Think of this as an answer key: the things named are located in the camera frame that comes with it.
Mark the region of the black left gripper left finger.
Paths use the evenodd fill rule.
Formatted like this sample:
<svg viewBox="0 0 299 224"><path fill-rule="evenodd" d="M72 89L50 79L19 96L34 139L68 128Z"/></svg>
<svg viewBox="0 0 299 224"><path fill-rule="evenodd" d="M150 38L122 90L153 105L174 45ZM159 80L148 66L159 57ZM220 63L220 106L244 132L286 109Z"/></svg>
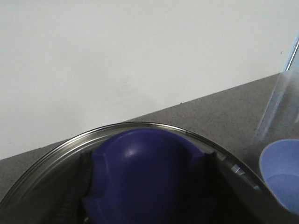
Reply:
<svg viewBox="0 0 299 224"><path fill-rule="evenodd" d="M82 199L92 175L91 153L83 153L53 181L20 204L17 224L88 223Z"/></svg>

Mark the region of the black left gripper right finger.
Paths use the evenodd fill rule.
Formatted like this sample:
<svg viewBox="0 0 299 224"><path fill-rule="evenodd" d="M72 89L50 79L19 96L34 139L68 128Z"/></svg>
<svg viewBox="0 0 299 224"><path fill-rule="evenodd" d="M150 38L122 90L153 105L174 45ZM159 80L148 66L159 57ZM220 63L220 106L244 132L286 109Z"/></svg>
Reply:
<svg viewBox="0 0 299 224"><path fill-rule="evenodd" d="M207 192L214 199L211 224L297 224L299 217L272 197L256 190L220 162L205 155Z"/></svg>

